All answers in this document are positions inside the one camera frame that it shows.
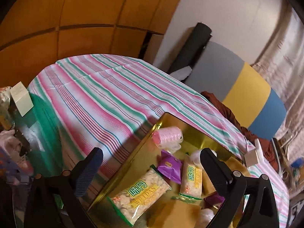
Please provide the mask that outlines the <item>wooden side shelf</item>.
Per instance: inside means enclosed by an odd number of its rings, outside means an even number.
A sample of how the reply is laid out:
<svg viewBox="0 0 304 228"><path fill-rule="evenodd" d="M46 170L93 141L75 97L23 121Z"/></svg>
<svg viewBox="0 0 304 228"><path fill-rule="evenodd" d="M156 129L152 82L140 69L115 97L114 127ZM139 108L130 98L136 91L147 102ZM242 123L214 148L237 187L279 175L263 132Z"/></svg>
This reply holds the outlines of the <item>wooden side shelf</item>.
<svg viewBox="0 0 304 228"><path fill-rule="evenodd" d="M291 166L291 163L287 160L284 147L276 138L272 138L271 144L278 163L278 175L287 186L290 199L293 199L303 192L303 166L299 169Z"/></svg>

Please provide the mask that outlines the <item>dark red cloth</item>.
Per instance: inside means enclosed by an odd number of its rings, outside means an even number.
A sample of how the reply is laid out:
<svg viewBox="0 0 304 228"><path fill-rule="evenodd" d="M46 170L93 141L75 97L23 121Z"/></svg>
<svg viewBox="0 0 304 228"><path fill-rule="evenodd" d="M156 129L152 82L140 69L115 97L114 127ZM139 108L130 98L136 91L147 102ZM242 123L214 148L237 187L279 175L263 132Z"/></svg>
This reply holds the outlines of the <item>dark red cloth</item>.
<svg viewBox="0 0 304 228"><path fill-rule="evenodd" d="M205 97L210 103L212 103L218 111L228 120L230 121L245 137L248 141L250 141L253 145L255 145L255 139L258 139L261 148L263 151L264 157L268 160L270 165L273 167L275 171L278 171L279 166L278 162L275 158L275 152L273 149L273 146L271 145L271 142L267 139L263 139L258 137L257 135L253 134L250 130L240 125L240 123L237 121L235 115L233 112L226 107L224 104L222 104L213 93L209 93L207 91L201 92L201 95Z"/></svg>

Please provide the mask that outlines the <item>purple snack packet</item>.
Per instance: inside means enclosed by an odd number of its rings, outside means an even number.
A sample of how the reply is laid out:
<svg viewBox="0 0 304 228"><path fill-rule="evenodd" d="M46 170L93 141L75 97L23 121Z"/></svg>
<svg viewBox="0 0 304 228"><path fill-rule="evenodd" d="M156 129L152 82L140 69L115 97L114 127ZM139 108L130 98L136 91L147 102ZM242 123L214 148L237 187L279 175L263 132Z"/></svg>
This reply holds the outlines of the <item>purple snack packet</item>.
<svg viewBox="0 0 304 228"><path fill-rule="evenodd" d="M204 201L215 209L219 209L224 203L225 198L215 192L212 195L205 197Z"/></svg>
<svg viewBox="0 0 304 228"><path fill-rule="evenodd" d="M162 150L160 161L157 166L158 171L169 180L181 184L182 161L175 158L169 152Z"/></svg>

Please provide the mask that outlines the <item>white foam block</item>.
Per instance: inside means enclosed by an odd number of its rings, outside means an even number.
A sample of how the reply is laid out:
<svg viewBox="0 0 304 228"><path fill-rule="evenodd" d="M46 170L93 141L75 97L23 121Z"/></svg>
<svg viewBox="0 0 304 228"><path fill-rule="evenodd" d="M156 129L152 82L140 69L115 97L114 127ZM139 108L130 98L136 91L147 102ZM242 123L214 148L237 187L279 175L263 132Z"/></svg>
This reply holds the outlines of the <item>white foam block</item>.
<svg viewBox="0 0 304 228"><path fill-rule="evenodd" d="M263 150L258 138L255 139L256 153L260 161L264 160Z"/></svg>

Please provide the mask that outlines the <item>Weidan cracker packet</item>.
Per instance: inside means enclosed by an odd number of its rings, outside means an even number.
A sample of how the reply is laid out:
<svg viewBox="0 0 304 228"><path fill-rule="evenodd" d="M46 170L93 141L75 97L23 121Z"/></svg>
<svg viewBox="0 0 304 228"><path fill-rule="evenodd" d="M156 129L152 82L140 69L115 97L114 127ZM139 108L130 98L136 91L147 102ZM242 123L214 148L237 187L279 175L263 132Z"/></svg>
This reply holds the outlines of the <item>Weidan cracker packet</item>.
<svg viewBox="0 0 304 228"><path fill-rule="evenodd" d="M171 197L172 200L180 200L189 204L199 205L202 200L203 171L197 167L188 154L182 161L181 184L179 192Z"/></svg>
<svg viewBox="0 0 304 228"><path fill-rule="evenodd" d="M135 183L107 200L117 215L133 227L140 216L171 189L156 166L151 165Z"/></svg>

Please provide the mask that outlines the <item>blue item on shelf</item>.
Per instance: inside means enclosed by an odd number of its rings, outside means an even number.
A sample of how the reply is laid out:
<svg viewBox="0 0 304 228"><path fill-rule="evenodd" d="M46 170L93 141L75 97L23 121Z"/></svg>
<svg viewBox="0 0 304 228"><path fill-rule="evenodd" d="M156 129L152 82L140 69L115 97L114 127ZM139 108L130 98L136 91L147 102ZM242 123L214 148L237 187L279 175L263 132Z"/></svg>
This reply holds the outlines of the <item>blue item on shelf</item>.
<svg viewBox="0 0 304 228"><path fill-rule="evenodd" d="M298 159L296 159L291 166L293 168L301 168L304 165L304 158L303 157L299 157Z"/></svg>

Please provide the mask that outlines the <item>patterned beige curtain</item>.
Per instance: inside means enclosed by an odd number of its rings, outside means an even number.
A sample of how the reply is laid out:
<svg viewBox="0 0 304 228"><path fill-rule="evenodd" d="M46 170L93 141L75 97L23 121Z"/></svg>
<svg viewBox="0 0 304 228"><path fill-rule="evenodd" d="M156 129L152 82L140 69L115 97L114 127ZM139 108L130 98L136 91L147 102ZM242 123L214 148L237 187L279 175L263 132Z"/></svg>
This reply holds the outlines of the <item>patterned beige curtain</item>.
<svg viewBox="0 0 304 228"><path fill-rule="evenodd" d="M287 110L276 132L287 138L287 159L303 157L303 22L284 1L278 24L253 68L268 82Z"/></svg>

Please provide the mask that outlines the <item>striped pink green tablecloth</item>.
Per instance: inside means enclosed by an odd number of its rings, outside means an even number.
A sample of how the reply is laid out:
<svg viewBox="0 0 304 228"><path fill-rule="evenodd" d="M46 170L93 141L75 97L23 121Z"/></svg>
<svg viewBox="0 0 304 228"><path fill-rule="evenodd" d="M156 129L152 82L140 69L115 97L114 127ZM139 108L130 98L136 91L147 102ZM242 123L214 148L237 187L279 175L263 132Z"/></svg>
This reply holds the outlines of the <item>striped pink green tablecloth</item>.
<svg viewBox="0 0 304 228"><path fill-rule="evenodd" d="M239 130L205 97L151 64L108 54L74 56L44 68L29 84L32 111L46 149L70 169L99 147L104 161L88 192L90 204L164 113L205 133L236 157L253 149Z"/></svg>

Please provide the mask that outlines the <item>wooden wardrobe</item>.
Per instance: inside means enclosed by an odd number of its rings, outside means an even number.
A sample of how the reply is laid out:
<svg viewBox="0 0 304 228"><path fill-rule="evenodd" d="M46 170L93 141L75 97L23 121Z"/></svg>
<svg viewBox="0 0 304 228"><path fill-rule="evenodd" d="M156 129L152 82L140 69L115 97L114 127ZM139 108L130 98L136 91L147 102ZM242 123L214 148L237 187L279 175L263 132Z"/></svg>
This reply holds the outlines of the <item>wooden wardrobe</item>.
<svg viewBox="0 0 304 228"><path fill-rule="evenodd" d="M85 54L143 58L180 0L16 0L1 21L1 86L28 85L57 60Z"/></svg>

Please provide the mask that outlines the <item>grey yellow blue chair back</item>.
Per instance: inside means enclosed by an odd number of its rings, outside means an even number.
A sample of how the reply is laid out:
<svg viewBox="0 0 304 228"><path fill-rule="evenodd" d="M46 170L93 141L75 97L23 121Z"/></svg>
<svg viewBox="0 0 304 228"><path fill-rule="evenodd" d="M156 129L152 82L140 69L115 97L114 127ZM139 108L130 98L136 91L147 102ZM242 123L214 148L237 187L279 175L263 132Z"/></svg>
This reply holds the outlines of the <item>grey yellow blue chair back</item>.
<svg viewBox="0 0 304 228"><path fill-rule="evenodd" d="M272 139L286 117L284 103L263 77L215 42L208 43L185 84L214 94L241 126L263 139Z"/></svg>

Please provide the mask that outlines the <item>beige cardboard ointment box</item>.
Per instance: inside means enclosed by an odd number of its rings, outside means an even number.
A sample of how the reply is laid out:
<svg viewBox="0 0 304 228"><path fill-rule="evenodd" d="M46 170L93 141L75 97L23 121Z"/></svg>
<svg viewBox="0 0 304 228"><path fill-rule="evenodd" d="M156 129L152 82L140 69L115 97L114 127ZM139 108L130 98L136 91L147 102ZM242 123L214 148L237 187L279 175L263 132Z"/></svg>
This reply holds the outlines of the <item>beige cardboard ointment box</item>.
<svg viewBox="0 0 304 228"><path fill-rule="evenodd" d="M244 154L244 160L247 168L261 163L259 153L256 149L246 152Z"/></svg>

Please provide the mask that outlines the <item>pale green paper box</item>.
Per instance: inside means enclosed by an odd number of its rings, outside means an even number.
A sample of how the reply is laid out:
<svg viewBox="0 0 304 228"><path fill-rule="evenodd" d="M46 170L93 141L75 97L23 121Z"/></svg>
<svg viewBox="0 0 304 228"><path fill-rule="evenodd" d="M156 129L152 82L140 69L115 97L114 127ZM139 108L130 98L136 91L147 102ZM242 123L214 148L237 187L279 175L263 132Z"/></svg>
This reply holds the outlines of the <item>pale green paper box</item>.
<svg viewBox="0 0 304 228"><path fill-rule="evenodd" d="M30 94L21 81L10 89L10 94L22 117L33 108Z"/></svg>

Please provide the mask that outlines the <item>black rolled mat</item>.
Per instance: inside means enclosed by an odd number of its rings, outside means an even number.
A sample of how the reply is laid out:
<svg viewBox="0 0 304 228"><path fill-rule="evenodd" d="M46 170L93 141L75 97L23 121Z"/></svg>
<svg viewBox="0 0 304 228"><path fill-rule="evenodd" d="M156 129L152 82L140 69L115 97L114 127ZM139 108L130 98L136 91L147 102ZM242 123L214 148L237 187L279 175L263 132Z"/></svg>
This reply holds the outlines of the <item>black rolled mat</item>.
<svg viewBox="0 0 304 228"><path fill-rule="evenodd" d="M184 67L193 68L198 58L202 54L205 46L210 41L212 30L206 24L198 22L180 52L172 62L168 74L180 70Z"/></svg>

